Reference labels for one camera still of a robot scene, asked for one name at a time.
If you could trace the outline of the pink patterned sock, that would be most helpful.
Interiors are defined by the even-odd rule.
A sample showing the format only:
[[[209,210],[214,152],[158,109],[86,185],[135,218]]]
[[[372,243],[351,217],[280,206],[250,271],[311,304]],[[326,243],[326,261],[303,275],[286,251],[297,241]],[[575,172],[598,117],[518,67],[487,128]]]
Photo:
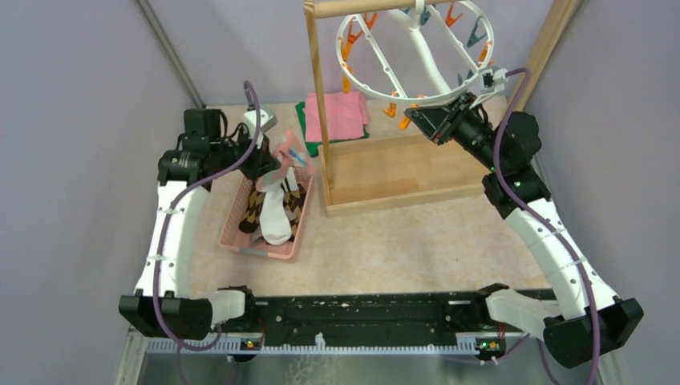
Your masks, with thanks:
[[[281,166],[256,181],[255,187],[258,192],[267,193],[279,188],[292,167],[305,168],[311,172],[314,170],[314,163],[306,151],[306,146],[292,131],[285,133],[272,155],[280,161]]]

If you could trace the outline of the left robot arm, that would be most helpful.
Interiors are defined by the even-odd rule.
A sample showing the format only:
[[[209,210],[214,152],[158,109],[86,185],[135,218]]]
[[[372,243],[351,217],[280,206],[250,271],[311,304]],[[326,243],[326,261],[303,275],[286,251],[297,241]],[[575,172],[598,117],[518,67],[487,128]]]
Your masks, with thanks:
[[[198,341],[224,322],[242,332],[256,324],[244,289],[191,297],[192,256],[213,181],[236,170],[256,180],[279,167],[266,136],[276,124],[272,111],[250,106],[228,133],[222,110],[184,111],[184,132],[158,160],[156,221],[144,270],[132,294],[119,299],[119,313],[142,335]]]

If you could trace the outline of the brown argyle sock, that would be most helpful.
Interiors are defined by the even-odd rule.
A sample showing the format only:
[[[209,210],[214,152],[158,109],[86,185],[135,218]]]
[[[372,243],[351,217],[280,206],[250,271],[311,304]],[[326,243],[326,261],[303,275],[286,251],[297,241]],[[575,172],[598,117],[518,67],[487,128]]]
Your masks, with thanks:
[[[246,200],[246,209],[239,222],[242,233],[254,233],[260,227],[260,215],[264,204],[265,194],[255,188]]]
[[[291,228],[291,237],[289,241],[293,242],[300,228],[302,210],[306,200],[306,189],[302,184],[297,185],[297,190],[285,192],[284,194],[284,210],[286,217],[289,219]]]

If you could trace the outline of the white tall sock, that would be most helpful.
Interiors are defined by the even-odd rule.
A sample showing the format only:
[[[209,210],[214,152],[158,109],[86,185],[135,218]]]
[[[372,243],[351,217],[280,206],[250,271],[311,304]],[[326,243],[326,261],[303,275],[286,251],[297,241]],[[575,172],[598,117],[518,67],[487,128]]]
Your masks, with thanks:
[[[296,181],[286,178],[279,188],[264,192],[264,204],[260,215],[260,227],[263,238],[271,245],[282,245],[291,237],[289,219],[284,210],[285,192],[298,189]]]

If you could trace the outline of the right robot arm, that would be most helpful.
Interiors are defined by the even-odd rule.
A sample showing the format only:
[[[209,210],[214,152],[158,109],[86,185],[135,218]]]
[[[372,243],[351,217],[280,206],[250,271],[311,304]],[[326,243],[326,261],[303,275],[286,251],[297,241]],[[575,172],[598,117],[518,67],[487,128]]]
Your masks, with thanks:
[[[432,143],[456,142],[488,170],[485,196],[526,245],[556,298],[551,305],[495,284],[480,291],[470,309],[472,324],[480,330],[514,326],[540,340],[566,368],[623,347],[643,309],[604,282],[563,224],[531,164],[541,147],[536,118],[512,111],[493,126],[469,92],[404,114]]]

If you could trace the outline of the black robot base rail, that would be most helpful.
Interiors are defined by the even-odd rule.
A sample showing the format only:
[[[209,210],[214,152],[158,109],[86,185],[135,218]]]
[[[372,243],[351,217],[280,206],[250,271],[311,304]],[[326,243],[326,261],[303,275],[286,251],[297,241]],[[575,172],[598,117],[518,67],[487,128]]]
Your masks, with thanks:
[[[516,328],[484,319],[472,291],[410,294],[246,295],[245,314],[225,333],[254,333],[265,347],[453,347],[464,334],[508,335]]]

